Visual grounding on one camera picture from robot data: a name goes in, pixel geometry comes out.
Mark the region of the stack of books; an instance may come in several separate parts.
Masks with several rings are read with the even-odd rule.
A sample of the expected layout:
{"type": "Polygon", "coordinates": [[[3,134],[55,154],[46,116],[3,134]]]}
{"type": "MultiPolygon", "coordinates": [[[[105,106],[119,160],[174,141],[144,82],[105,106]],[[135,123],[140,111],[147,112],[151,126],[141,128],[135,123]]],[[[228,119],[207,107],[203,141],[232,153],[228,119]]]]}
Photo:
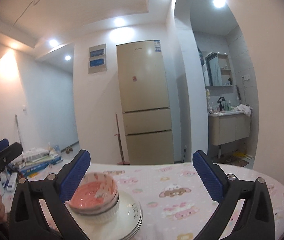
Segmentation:
{"type": "Polygon", "coordinates": [[[29,151],[22,152],[20,156],[9,164],[9,167],[23,177],[28,177],[50,165],[56,165],[62,160],[60,154],[55,150],[32,148],[29,151]]]}

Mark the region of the pink strawberry rabbit bowl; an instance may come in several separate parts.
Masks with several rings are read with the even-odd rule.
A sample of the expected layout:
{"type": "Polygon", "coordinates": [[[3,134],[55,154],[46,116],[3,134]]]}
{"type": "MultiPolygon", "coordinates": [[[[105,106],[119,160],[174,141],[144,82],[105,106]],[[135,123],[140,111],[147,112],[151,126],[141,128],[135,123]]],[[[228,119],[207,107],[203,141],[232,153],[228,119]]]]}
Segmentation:
{"type": "Polygon", "coordinates": [[[112,203],[118,186],[112,176],[101,172],[88,172],[83,177],[68,206],[77,210],[94,211],[112,203]]]}

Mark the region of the beige three-door refrigerator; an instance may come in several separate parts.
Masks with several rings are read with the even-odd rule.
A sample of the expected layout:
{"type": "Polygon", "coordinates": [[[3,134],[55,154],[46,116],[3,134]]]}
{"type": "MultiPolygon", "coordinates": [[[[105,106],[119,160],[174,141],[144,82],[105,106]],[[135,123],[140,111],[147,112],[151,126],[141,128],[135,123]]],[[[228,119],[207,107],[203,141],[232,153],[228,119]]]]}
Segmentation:
{"type": "Polygon", "coordinates": [[[117,61],[130,163],[172,164],[171,109],[159,41],[120,44],[117,61]]]}

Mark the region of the pink cartoon tablecloth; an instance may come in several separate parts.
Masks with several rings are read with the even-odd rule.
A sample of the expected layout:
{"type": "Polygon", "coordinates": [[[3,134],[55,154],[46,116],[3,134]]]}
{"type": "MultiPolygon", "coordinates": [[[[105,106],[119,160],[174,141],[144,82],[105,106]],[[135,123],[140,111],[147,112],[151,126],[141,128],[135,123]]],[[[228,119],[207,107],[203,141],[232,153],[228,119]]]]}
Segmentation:
{"type": "MultiPolygon", "coordinates": [[[[267,185],[275,218],[275,238],[284,235],[284,186],[245,167],[222,164],[239,180],[261,177],[267,185]]],[[[139,202],[143,221],[133,239],[194,239],[218,207],[192,163],[149,166],[91,164],[89,172],[110,174],[120,191],[139,202]]]]}

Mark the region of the bathroom mirror cabinet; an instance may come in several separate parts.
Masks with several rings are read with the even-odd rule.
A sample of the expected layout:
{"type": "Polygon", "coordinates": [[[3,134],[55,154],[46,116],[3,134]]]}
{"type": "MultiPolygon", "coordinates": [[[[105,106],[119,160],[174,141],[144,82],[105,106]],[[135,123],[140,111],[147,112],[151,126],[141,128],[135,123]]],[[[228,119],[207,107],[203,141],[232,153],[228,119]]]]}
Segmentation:
{"type": "Polygon", "coordinates": [[[226,53],[204,51],[202,66],[205,86],[231,87],[234,85],[231,64],[226,53]]]}

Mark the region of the patterned bathroom floor mat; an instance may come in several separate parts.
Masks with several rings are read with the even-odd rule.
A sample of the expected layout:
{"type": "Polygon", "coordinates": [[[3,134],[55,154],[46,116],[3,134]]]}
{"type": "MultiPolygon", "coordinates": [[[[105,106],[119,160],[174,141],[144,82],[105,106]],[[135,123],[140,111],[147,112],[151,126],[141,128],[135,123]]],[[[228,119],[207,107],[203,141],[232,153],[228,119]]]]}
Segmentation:
{"type": "Polygon", "coordinates": [[[227,165],[233,165],[233,166],[238,166],[238,167],[245,167],[249,165],[249,162],[246,161],[245,159],[234,156],[232,154],[222,155],[220,158],[213,159],[213,162],[218,163],[218,164],[227,164],[227,165]]]}

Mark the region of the white ribbed bowl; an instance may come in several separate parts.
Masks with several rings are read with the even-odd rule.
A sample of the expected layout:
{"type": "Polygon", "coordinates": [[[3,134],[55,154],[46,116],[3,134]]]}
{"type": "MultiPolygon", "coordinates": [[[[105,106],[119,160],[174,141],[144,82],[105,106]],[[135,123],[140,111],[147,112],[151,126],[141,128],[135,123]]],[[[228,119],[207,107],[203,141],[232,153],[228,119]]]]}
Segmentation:
{"type": "Polygon", "coordinates": [[[120,205],[120,197],[117,196],[117,198],[110,204],[107,204],[106,207],[102,207],[98,210],[94,211],[85,211],[85,210],[77,210],[72,207],[68,207],[71,214],[75,214],[77,216],[80,216],[81,218],[84,218],[88,220],[90,223],[99,224],[99,223],[105,223],[112,218],[115,217],[119,210],[120,205]]]}

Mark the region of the beige bathroom vanity cabinet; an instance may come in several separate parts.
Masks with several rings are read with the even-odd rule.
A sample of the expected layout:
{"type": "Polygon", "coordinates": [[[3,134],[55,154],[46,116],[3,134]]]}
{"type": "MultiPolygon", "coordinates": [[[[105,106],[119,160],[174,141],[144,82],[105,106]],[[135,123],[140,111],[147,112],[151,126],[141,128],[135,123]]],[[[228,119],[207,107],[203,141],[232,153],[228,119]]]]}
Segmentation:
{"type": "Polygon", "coordinates": [[[209,142],[220,146],[250,136],[251,118],[242,111],[208,114],[209,142]]]}

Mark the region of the electrical panel box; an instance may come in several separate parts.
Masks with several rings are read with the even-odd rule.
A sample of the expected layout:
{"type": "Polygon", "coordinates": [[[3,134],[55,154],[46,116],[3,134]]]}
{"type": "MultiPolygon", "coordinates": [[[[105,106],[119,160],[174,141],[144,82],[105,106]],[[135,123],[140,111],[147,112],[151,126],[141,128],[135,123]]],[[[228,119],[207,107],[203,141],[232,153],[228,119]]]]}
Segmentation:
{"type": "Polygon", "coordinates": [[[106,66],[106,44],[93,46],[88,51],[89,63],[88,73],[95,74],[99,72],[105,72],[106,66]]]}

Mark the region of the red broom and dustpan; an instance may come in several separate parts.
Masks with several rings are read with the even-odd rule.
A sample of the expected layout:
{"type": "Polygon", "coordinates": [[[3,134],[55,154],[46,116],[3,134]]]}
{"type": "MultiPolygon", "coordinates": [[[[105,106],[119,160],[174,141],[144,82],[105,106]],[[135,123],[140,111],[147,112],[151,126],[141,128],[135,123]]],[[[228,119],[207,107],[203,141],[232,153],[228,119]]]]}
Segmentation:
{"type": "Polygon", "coordinates": [[[120,129],[119,129],[118,114],[117,113],[115,113],[115,121],[116,121],[116,125],[117,125],[117,133],[114,136],[117,137],[118,145],[119,145],[119,151],[120,151],[120,156],[121,156],[121,162],[119,162],[118,165],[129,165],[130,163],[128,161],[126,161],[125,157],[124,157],[124,152],[123,152],[122,142],[121,142],[121,136],[120,136],[120,129]]]}

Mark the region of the white cartoon cat plate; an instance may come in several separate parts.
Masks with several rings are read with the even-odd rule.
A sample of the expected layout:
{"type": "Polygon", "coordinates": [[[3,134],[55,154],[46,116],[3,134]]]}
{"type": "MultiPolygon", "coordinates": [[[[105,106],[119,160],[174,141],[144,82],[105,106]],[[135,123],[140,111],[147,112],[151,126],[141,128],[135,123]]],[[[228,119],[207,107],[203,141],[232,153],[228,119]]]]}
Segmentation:
{"type": "Polygon", "coordinates": [[[105,222],[67,209],[89,239],[131,239],[143,221],[141,204],[124,191],[119,192],[118,210],[105,222]]]}

